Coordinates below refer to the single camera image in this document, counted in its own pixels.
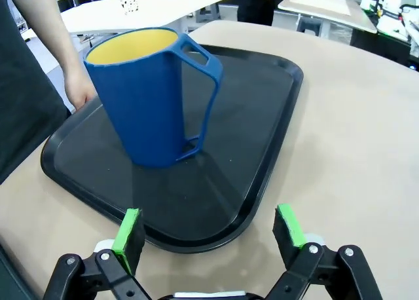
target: pitcher rim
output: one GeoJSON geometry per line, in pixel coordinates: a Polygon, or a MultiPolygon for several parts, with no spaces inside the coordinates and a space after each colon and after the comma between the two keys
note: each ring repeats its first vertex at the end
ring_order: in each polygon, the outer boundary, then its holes
{"type": "Polygon", "coordinates": [[[159,51],[157,51],[157,52],[154,52],[154,53],[152,53],[152,54],[148,54],[148,55],[146,55],[146,56],[142,56],[142,57],[140,57],[140,58],[136,58],[136,59],[132,59],[132,60],[127,60],[127,61],[123,61],[123,62],[117,62],[117,63],[111,63],[111,64],[94,64],[94,63],[89,62],[89,61],[87,60],[88,55],[89,55],[89,54],[90,54],[90,53],[91,53],[91,52],[92,52],[95,48],[99,47],[100,45],[102,45],[103,43],[106,43],[107,41],[109,41],[109,40],[111,40],[111,39],[114,39],[114,38],[116,38],[116,37],[118,37],[118,36],[126,35],[126,34],[128,34],[128,33],[133,33],[133,32],[135,32],[135,31],[143,31],[143,30],[150,30],[150,29],[168,30],[168,31],[171,31],[171,32],[175,33],[175,34],[177,35],[177,37],[178,37],[178,38],[179,38],[179,36],[180,36],[180,34],[179,34],[176,30],[174,30],[174,29],[172,29],[172,28],[169,28],[169,27],[147,27],[147,28],[131,29],[131,30],[125,31],[124,33],[119,33],[119,34],[117,34],[117,35],[115,35],[115,36],[112,36],[112,37],[106,38],[104,41],[102,41],[102,42],[98,43],[96,46],[92,47],[92,48],[91,48],[91,49],[90,49],[90,50],[86,53],[86,55],[83,57],[83,62],[84,62],[84,63],[86,63],[86,64],[88,64],[88,65],[90,65],[90,66],[99,66],[99,67],[102,67],[102,66],[119,66],[120,64],[127,64],[127,63],[134,62],[134,61],[137,61],[137,60],[140,60],[140,59],[146,59],[146,58],[148,58],[148,57],[154,56],[155,54],[158,54],[158,53],[164,52],[165,50],[167,50],[168,48],[170,48],[171,46],[173,46],[174,44],[176,44],[177,39],[176,39],[173,43],[171,43],[170,45],[168,45],[168,46],[164,47],[163,49],[161,49],[161,50],[159,50],[159,51]]]}

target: pitcher handle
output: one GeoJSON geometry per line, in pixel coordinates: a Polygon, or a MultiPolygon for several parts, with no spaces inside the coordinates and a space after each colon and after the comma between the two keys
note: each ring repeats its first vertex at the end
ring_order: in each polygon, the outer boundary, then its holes
{"type": "Polygon", "coordinates": [[[193,149],[191,149],[190,151],[187,151],[186,153],[183,153],[176,160],[178,161],[178,160],[187,158],[189,156],[192,156],[193,154],[195,154],[196,152],[202,149],[205,135],[207,132],[207,125],[208,125],[208,120],[210,118],[211,108],[214,103],[214,99],[218,93],[221,79],[223,78],[223,65],[221,64],[220,60],[217,57],[210,54],[207,50],[202,48],[198,43],[193,41],[186,34],[179,35],[179,39],[177,43],[172,45],[169,51],[173,52],[176,56],[181,58],[184,62],[188,63],[192,67],[195,67],[197,70],[211,77],[211,79],[215,83],[214,91],[211,95],[211,98],[209,99],[209,103],[208,103],[208,106],[204,115],[204,120],[202,121],[201,133],[188,139],[188,141],[198,140],[198,142],[196,143],[196,146],[193,149]],[[188,55],[186,55],[185,52],[183,52],[184,47],[191,47],[193,51],[201,53],[201,55],[203,55],[203,57],[207,60],[207,62],[205,64],[200,64],[197,61],[193,60],[188,55]]]}

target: person's hand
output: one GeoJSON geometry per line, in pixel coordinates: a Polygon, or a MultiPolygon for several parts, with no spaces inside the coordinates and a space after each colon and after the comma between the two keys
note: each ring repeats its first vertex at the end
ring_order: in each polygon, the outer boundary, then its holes
{"type": "Polygon", "coordinates": [[[76,110],[96,97],[96,89],[82,67],[76,67],[70,72],[64,73],[64,85],[68,100],[76,110]]]}

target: metal screw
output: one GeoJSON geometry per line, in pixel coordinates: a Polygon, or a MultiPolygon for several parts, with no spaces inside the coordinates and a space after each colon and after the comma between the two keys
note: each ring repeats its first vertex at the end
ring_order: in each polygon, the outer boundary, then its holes
{"type": "Polygon", "coordinates": [[[103,259],[104,261],[106,261],[107,259],[109,259],[109,254],[108,253],[104,253],[100,256],[101,259],[103,259]]]}
{"type": "Polygon", "coordinates": [[[308,248],[308,251],[310,251],[310,253],[316,254],[317,252],[319,252],[319,248],[317,246],[310,246],[308,248]]]}
{"type": "Polygon", "coordinates": [[[74,262],[76,262],[76,259],[75,259],[74,257],[70,257],[70,258],[67,260],[67,265],[71,265],[71,264],[73,264],[74,262]]]}
{"type": "Polygon", "coordinates": [[[353,251],[353,249],[351,249],[351,248],[346,248],[346,250],[345,250],[345,254],[346,254],[347,256],[353,256],[354,251],[353,251]]]}

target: black shirt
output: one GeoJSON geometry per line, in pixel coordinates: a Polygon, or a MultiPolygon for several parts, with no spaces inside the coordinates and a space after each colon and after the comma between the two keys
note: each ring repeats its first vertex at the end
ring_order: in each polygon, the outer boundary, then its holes
{"type": "Polygon", "coordinates": [[[0,0],[0,184],[67,114],[22,39],[7,0],[0,0]]]}

